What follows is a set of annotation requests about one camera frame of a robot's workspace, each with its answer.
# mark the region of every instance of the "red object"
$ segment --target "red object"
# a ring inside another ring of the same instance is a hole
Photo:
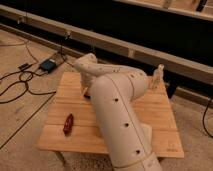
[[[74,119],[73,115],[70,114],[67,117],[67,119],[66,119],[66,121],[64,123],[64,129],[63,129],[63,131],[64,131],[65,136],[69,135],[71,133],[71,131],[72,131],[73,119]]]

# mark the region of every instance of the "table leg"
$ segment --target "table leg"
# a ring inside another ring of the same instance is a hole
[[[63,166],[65,166],[67,164],[67,161],[64,158],[63,154],[61,154],[60,151],[54,151],[54,153],[56,154],[56,156],[58,157],[58,159],[62,162]]]

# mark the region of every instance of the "wooden tabletop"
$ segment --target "wooden tabletop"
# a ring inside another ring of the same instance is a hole
[[[108,153],[90,100],[82,96],[80,89],[80,74],[65,72],[41,132],[39,149]],[[148,90],[135,100],[133,108],[141,122],[152,126],[152,147],[158,157],[184,157],[163,82],[157,90]],[[63,127],[70,113],[74,116],[74,126],[71,135],[66,137]]]

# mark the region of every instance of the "dark wall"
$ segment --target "dark wall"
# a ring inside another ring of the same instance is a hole
[[[1,4],[213,66],[213,22],[112,0]]]

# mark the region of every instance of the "power cable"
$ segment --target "power cable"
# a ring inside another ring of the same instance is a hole
[[[209,102],[208,102],[208,104],[207,104],[207,106],[206,106],[206,109],[205,109],[205,111],[204,111],[202,123],[203,123],[203,128],[204,128],[204,130],[206,131],[206,133],[208,134],[208,136],[211,137],[211,138],[213,138],[213,134],[211,134],[211,133],[208,131],[208,129],[207,129],[207,127],[206,127],[206,124],[205,124],[206,113],[207,113],[208,108],[209,108],[209,106],[210,106],[211,103],[212,103],[212,97],[210,98],[210,100],[209,100]]]
[[[24,121],[24,123],[0,146],[0,150],[7,145],[7,143],[29,122],[40,110],[41,108],[55,95],[55,93],[52,93],[51,96],[47,100],[44,101],[44,103],[35,111],[33,112],[30,117]]]

